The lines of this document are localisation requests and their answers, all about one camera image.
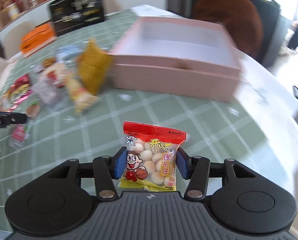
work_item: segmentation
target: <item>open pink box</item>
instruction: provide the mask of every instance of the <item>open pink box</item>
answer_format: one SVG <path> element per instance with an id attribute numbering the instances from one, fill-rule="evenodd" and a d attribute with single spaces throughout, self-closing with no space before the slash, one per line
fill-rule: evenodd
<path id="1" fill-rule="evenodd" d="M 116 88 L 230 101 L 241 66 L 227 30 L 182 18 L 141 17 L 110 54 Z"/>

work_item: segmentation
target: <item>red candy wrapper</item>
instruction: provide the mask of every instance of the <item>red candy wrapper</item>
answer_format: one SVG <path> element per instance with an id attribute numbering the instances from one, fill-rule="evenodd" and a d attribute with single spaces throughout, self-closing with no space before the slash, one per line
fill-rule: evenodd
<path id="1" fill-rule="evenodd" d="M 175 159 L 186 133 L 155 125 L 125 122 L 127 166 L 119 187 L 175 191 Z"/>
<path id="2" fill-rule="evenodd" d="M 24 141 L 29 136 L 29 126 L 26 124 L 17 124 L 16 128 L 12 131 L 11 139 L 17 142 L 17 146 L 21 147 Z"/>
<path id="3" fill-rule="evenodd" d="M 29 74 L 18 78 L 0 99 L 0 111 L 11 112 L 31 95 Z"/>

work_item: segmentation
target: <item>mantou snack bag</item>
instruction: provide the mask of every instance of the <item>mantou snack bag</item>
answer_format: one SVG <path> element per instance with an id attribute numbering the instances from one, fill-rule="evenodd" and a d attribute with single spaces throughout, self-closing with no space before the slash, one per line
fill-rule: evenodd
<path id="1" fill-rule="evenodd" d="M 186 133 L 155 125 L 125 122 L 127 166 L 119 188 L 176 191 L 175 159 Z"/>

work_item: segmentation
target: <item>table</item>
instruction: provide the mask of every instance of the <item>table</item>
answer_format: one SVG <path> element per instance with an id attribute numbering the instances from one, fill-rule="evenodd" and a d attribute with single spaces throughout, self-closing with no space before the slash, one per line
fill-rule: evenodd
<path id="1" fill-rule="evenodd" d="M 10 78 L 3 89 L 15 78 L 30 72 L 34 63 L 52 55 L 57 47 L 83 44 L 92 36 L 99 46 L 110 49 L 137 15 L 178 17 L 151 6 L 111 15 L 108 21 L 61 36 L 32 57 L 9 66 Z M 98 156 L 113 155 L 125 144 L 124 121 L 184 130 L 189 138 L 183 148 L 189 155 L 203 155 L 214 162 L 236 158 L 294 193 L 298 127 L 292 116 L 298 111 L 298 102 L 260 64 L 237 53 L 244 73 L 236 93 L 237 101 L 230 104 L 118 90 L 106 85 L 99 95 L 101 100 L 84 115 L 77 115 L 70 101 L 57 112 L 44 108 L 35 121 L 32 136 L 20 150 L 8 146 L 12 127 L 0 129 L 0 230 L 11 231 L 3 210 L 8 195 L 67 159 L 78 158 L 83 163 Z M 29 103 L 30 100 L 23 102 L 19 110 L 24 110 Z M 187 183 L 178 176 L 178 190 L 183 192 Z M 92 179 L 83 180 L 82 187 L 95 193 Z M 208 194 L 219 187 L 219 179 L 210 179 Z"/>

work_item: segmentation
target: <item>basketball illustration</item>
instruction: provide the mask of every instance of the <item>basketball illustration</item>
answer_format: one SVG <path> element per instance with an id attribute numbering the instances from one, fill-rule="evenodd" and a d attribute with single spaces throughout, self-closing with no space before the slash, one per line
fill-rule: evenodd
<path id="1" fill-rule="evenodd" d="M 146 179 L 148 177 L 148 172 L 146 170 L 138 169 L 136 171 L 136 177 L 138 179 Z"/>

